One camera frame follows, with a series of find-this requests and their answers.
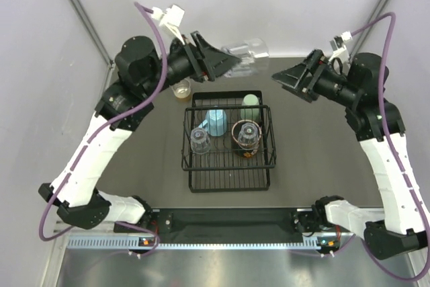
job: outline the wire grid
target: wire grid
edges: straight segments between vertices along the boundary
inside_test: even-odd
[[[260,105],[242,106],[246,94],[255,94]],[[232,147],[232,127],[242,120],[241,110],[244,108],[247,109],[247,118],[251,113],[251,119],[254,119],[256,109],[259,114],[256,122],[261,129],[261,139],[251,158],[238,156],[235,151],[243,153],[243,150]],[[208,153],[195,154],[189,144],[191,131],[206,119],[208,110],[213,109],[225,111],[226,132],[223,136],[210,136],[211,150]],[[189,171],[189,188],[192,192],[267,190],[270,185],[269,169],[275,166],[275,160],[271,112],[268,106],[262,104],[260,91],[194,94],[192,108],[185,111],[182,151],[182,167]]]

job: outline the black wire rack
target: black wire rack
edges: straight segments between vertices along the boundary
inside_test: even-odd
[[[258,106],[242,106],[244,96],[256,95]],[[256,119],[261,129],[258,148],[253,156],[237,155],[232,147],[232,127],[242,120],[241,109],[259,109]],[[206,118],[208,110],[224,110],[227,129],[223,136],[210,136],[208,153],[195,154],[190,145],[190,134]],[[268,190],[269,170],[275,167],[276,148],[270,108],[263,104],[261,91],[206,92],[193,94],[191,108],[185,110],[183,123],[182,168],[189,172],[189,188],[192,192],[231,192]]]

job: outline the clear plastic cup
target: clear plastic cup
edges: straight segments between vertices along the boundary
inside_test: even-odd
[[[248,77],[264,73],[269,68],[269,50],[260,38],[223,46],[221,50],[242,59],[238,65],[224,74],[225,77]]]
[[[174,85],[171,86],[173,93],[175,94],[175,97],[179,101],[189,101],[191,100],[191,82],[189,80],[184,79]]]
[[[259,143],[259,135],[258,127],[252,122],[247,122],[239,132],[237,138],[239,146],[243,149],[254,149]]]
[[[189,141],[192,151],[196,154],[202,155],[210,151],[209,134],[203,128],[194,128]]]

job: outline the light blue cup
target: light blue cup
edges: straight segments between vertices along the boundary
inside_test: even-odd
[[[199,128],[203,128],[211,136],[222,136],[227,131],[226,112],[224,110],[209,110]]]

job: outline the purple cable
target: purple cable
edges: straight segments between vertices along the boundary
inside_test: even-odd
[[[161,239],[160,236],[158,234],[156,234],[155,232],[148,230],[148,229],[144,229],[144,228],[140,228],[136,225],[133,224],[129,224],[127,222],[117,222],[117,224],[122,225],[123,227],[129,228],[129,229],[134,229],[134,230],[138,230],[138,231],[142,231],[145,233],[149,233],[150,235],[152,235],[155,238],[155,244],[152,247],[152,249],[150,249],[149,251],[147,251],[146,253],[141,253],[140,256],[141,257],[146,257],[148,255],[151,255],[152,253],[155,252],[155,249],[159,246]],[[106,260],[107,258],[110,258],[114,255],[119,255],[119,254],[123,254],[123,253],[129,253],[129,251],[125,251],[125,250],[119,250],[119,251],[114,251],[112,253],[108,253],[107,255],[104,255],[103,257],[101,257],[100,259],[94,261],[91,265],[89,265],[83,273],[81,273],[79,276],[74,276],[70,273],[70,267],[69,265],[66,267],[67,270],[67,274],[72,277],[73,280],[79,280],[81,279],[85,274],[87,274],[90,270],[92,270],[96,265],[98,265],[99,263],[101,263],[102,261]]]
[[[409,190],[409,192],[411,193],[412,199],[414,200],[415,205],[417,206],[417,209],[419,211],[419,214],[421,216],[421,219],[423,220],[423,224],[425,227],[425,232],[426,232],[426,236],[427,236],[427,240],[430,241],[430,225],[429,225],[429,221],[425,215],[425,212],[423,210],[423,207],[418,199],[417,193],[415,193],[413,187],[412,187],[412,183],[411,180],[409,179],[409,176],[406,174],[406,169],[404,168],[404,165],[400,159],[400,157],[398,156],[398,153],[396,151],[396,147],[394,147],[394,143],[391,140],[390,137],[390,131],[388,129],[388,124],[387,124],[387,119],[386,119],[386,115],[385,115],[385,108],[384,108],[384,71],[385,71],[385,66],[386,66],[386,61],[387,61],[387,56],[388,56],[388,49],[390,47],[390,41],[391,41],[391,37],[392,37],[392,32],[394,29],[394,25],[396,23],[396,14],[395,13],[385,13],[384,15],[376,18],[374,21],[368,23],[366,26],[354,31],[351,33],[351,35],[357,35],[358,33],[364,31],[366,28],[369,28],[370,26],[376,24],[378,21],[380,21],[381,19],[384,19],[385,17],[391,17],[391,21],[390,21],[390,27],[388,28],[387,31],[387,36],[385,39],[385,43],[384,43],[384,49],[382,51],[382,58],[381,58],[381,65],[380,65],[380,69],[379,69],[379,78],[378,78],[378,103],[379,103],[379,111],[380,114],[382,116],[382,128],[384,130],[384,135],[386,137],[388,146],[390,147],[391,153],[393,154],[394,159],[397,162],[398,168],[400,169],[400,171],[403,174],[403,178],[404,181],[406,182],[406,186],[411,189]],[[403,278],[400,276],[397,276],[396,274],[393,274],[392,272],[390,272],[389,270],[387,270],[370,252],[370,250],[368,249],[368,246],[363,242],[363,245],[365,247],[365,250],[367,251],[368,255],[371,257],[371,259],[374,261],[374,263],[386,274],[388,274],[389,276],[397,279],[397,280],[402,280],[404,282],[416,282],[417,280],[420,280],[421,278],[423,278],[427,272],[430,269],[430,253],[427,250],[427,260],[425,262],[424,268],[423,270],[421,270],[421,272],[416,275],[415,277],[412,278]]]
[[[339,250],[333,252],[334,255],[338,255],[342,252],[344,252],[344,250],[346,249],[346,247],[348,245],[351,244],[352,240],[354,239],[355,235],[352,235],[347,242],[345,242],[340,248]],[[309,256],[309,257],[315,257],[315,258],[326,258],[326,257],[332,257],[331,253],[327,253],[325,255],[323,255],[322,253],[307,253],[307,252],[302,252],[302,251],[294,251],[294,250],[289,250],[291,253],[293,253],[294,255],[305,255],[305,256]]]
[[[158,31],[156,25],[154,24],[154,22],[152,21],[151,17],[149,17],[149,15],[146,12],[151,12],[152,10],[146,7],[143,7],[142,5],[140,5],[139,3],[135,2],[134,5],[136,6],[136,8],[140,11],[140,13],[142,14],[143,18],[148,22],[150,28],[153,30],[155,38],[157,39],[157,42],[159,43],[160,46],[160,51],[161,51],[161,76],[160,76],[160,81],[157,84],[157,87],[155,88],[154,92],[146,99],[144,100],[141,104],[139,104],[138,106],[128,110],[127,112],[124,112],[112,119],[109,119],[105,124],[103,124],[102,126],[100,126],[87,140],[87,144],[90,144],[91,141],[93,141],[93,139],[107,126],[121,120],[124,119],[134,113],[136,113],[137,111],[145,108],[147,105],[149,105],[154,98],[160,93],[161,89],[164,86],[164,82],[166,81],[166,76],[167,76],[167,53],[166,53],[166,49],[164,46],[164,42],[163,39],[161,38],[160,32]],[[76,165],[78,164],[78,162],[81,160],[82,156],[85,153],[85,150],[87,149],[87,145],[85,145],[81,151],[79,152],[79,154],[77,155],[76,159],[73,161],[72,163],[72,167],[71,167],[71,171],[76,167]],[[49,210],[51,209],[51,206],[54,204],[54,201],[56,200],[57,196],[60,194],[62,188],[66,185],[67,181],[69,180],[71,176],[71,172],[68,172],[66,174],[66,176],[64,177],[63,181],[61,182],[61,184],[59,185],[59,187],[57,188],[57,190],[55,191],[55,193],[51,196],[51,198],[49,199],[43,213],[42,213],[42,218],[40,219],[39,222],[39,238],[42,241],[51,241],[55,238],[58,238],[59,236],[65,234],[66,232],[68,232],[69,230],[72,229],[72,227],[69,227],[51,237],[45,237],[44,233],[43,233],[43,228],[45,226],[45,222],[46,222],[46,218],[48,216]]]

